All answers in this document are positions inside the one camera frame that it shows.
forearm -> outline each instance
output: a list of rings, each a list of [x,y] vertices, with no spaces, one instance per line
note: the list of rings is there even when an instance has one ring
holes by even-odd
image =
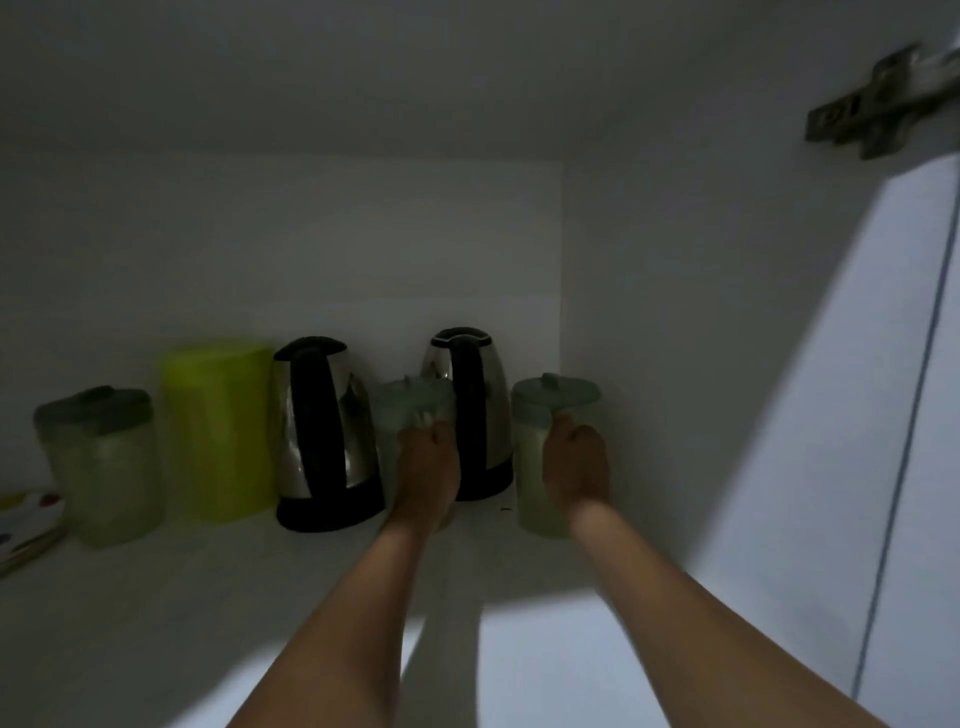
[[[882,725],[660,556],[609,506],[584,506],[571,528],[674,728]]]
[[[276,659],[231,728],[379,728],[396,710],[403,626],[430,526],[389,521]]]

black kettle base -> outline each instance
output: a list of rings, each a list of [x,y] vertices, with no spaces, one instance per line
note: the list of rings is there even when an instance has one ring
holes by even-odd
[[[479,475],[463,477],[457,500],[483,500],[503,493],[514,482],[514,462],[507,458],[499,465],[483,471]]]
[[[350,528],[384,509],[383,487],[378,476],[347,488],[336,500],[282,497],[276,507],[280,525],[298,533],[325,533]]]

black kettle handle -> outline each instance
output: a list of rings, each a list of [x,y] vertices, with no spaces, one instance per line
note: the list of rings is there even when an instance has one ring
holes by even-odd
[[[487,386],[476,339],[454,337],[450,341],[450,362],[457,398],[457,450],[463,487],[463,483],[487,470]]]
[[[305,349],[290,361],[290,393],[297,445],[307,487],[313,497],[342,497],[347,492],[344,426],[330,363],[322,352]]]

cabinet hinge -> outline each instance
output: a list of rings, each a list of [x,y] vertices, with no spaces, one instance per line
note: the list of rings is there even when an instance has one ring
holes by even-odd
[[[920,49],[914,43],[878,61],[867,85],[811,111],[806,141],[859,140],[863,159],[902,149],[918,119],[960,94],[960,49],[922,60]]]

transparent plastic container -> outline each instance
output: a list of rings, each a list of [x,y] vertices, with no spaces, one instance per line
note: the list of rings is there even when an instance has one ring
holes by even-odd
[[[121,544],[163,520],[150,396],[96,387],[37,408],[36,433],[66,496],[67,526],[88,546]]]
[[[221,342],[180,349],[160,364],[173,477],[187,514],[242,519],[276,505],[273,347]]]
[[[400,456],[396,436],[410,427],[427,429],[435,422],[453,424],[456,421],[453,383],[448,379],[408,376],[376,387],[371,394],[371,408],[380,480],[389,510],[396,497],[396,466]],[[440,528],[446,528],[452,520],[451,507]]]
[[[569,538],[566,519],[543,484],[543,443],[553,418],[569,414],[578,425],[596,424],[600,388],[586,379],[544,374],[514,385],[514,471],[520,527],[551,539]]]

